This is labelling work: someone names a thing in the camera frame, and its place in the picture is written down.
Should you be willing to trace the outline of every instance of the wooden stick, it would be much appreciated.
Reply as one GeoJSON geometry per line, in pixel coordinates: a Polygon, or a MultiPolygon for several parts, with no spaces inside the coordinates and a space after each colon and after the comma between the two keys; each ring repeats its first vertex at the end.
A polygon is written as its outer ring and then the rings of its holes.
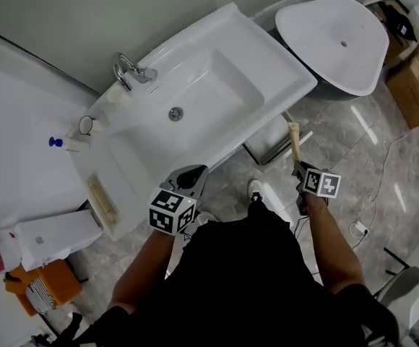
{"type": "Polygon", "coordinates": [[[295,122],[288,122],[288,129],[290,130],[291,151],[294,161],[300,161],[299,155],[299,124],[295,122]]]}

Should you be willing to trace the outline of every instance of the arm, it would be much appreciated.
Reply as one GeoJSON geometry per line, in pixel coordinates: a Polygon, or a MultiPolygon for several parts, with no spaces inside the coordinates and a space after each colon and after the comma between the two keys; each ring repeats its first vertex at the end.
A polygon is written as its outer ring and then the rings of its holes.
{"type": "Polygon", "coordinates": [[[113,290],[110,307],[121,306],[129,314],[165,279],[174,236],[154,230],[139,254],[121,276],[113,290]]]}
{"type": "Polygon", "coordinates": [[[324,286],[336,294],[351,284],[365,285],[359,259],[346,242],[325,201],[306,193],[317,267],[324,286]]]}

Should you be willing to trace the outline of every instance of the person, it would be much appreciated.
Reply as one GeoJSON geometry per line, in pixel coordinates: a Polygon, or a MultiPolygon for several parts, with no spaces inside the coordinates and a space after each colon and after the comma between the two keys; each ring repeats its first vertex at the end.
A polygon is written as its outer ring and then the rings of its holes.
{"type": "Polygon", "coordinates": [[[267,209],[259,181],[250,182],[249,197],[243,220],[220,223],[202,213],[167,279],[175,238],[153,231],[116,284],[108,310],[73,346],[397,346],[396,319],[366,288],[326,201],[306,193],[322,286],[288,223],[267,209]]]}

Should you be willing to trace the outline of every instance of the washbasin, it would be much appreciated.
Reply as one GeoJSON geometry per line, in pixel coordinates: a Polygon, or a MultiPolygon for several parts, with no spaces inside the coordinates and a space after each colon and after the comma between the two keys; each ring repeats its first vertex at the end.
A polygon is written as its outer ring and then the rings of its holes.
{"type": "Polygon", "coordinates": [[[369,95],[389,45],[378,19],[354,0],[314,0],[279,10],[279,33],[292,52],[338,89],[369,95]]]}
{"type": "Polygon", "coordinates": [[[214,168],[317,84],[235,4],[173,36],[138,65],[155,69],[156,79],[142,84],[126,73],[131,91],[113,84],[88,112],[99,119],[108,114],[109,125],[90,139],[87,152],[72,153],[82,179],[96,174],[118,213],[114,226],[102,222],[113,239],[146,218],[152,190],[172,171],[214,168]]]}

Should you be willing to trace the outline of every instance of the faucet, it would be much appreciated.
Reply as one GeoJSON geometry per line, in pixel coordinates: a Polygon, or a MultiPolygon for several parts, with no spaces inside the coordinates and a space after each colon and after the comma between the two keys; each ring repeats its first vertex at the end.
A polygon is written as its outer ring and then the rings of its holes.
{"type": "Polygon", "coordinates": [[[141,68],[132,63],[123,53],[116,52],[111,58],[111,66],[117,80],[128,90],[131,91],[131,83],[125,78],[124,73],[132,69],[131,75],[141,84],[153,81],[157,78],[158,71],[152,68],[141,68]]]}

